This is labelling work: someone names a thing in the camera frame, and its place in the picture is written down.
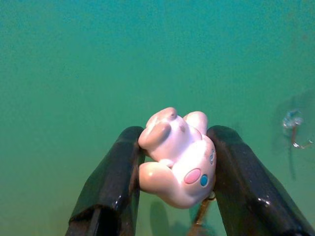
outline glossy black surface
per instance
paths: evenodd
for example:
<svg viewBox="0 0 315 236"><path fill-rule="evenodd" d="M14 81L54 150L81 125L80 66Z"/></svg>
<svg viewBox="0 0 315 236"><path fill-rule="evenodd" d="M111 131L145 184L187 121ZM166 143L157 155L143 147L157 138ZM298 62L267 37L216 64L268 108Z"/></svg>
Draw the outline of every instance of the glossy black surface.
<svg viewBox="0 0 315 236"><path fill-rule="evenodd" d="M215 194L228 236L315 236L292 198L231 128L211 127Z"/></svg>
<svg viewBox="0 0 315 236"><path fill-rule="evenodd" d="M143 128L125 129L86 181L66 236L132 236L139 203L138 146Z"/></svg>

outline pink toy figure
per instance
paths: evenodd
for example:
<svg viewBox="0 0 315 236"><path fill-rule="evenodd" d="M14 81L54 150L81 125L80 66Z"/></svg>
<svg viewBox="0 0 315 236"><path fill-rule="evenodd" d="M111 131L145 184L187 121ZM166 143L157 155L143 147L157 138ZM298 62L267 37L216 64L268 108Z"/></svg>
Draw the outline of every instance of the pink toy figure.
<svg viewBox="0 0 315 236"><path fill-rule="evenodd" d="M206 136L203 112L184 118L172 108L154 114L139 137L139 145L156 162L140 165L140 188L176 208L190 208L214 187L216 151Z"/></svg>

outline teal background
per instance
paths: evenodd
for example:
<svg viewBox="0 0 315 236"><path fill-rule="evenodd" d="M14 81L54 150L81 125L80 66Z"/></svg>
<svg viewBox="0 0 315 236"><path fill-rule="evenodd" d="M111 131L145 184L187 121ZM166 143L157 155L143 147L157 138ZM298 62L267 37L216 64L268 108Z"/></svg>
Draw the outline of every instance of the teal background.
<svg viewBox="0 0 315 236"><path fill-rule="evenodd" d="M120 132L174 106L236 129L315 227L315 1L0 1L0 235L64 235ZM181 236L197 207L141 194L138 236ZM212 235L225 235L217 203Z"/></svg>

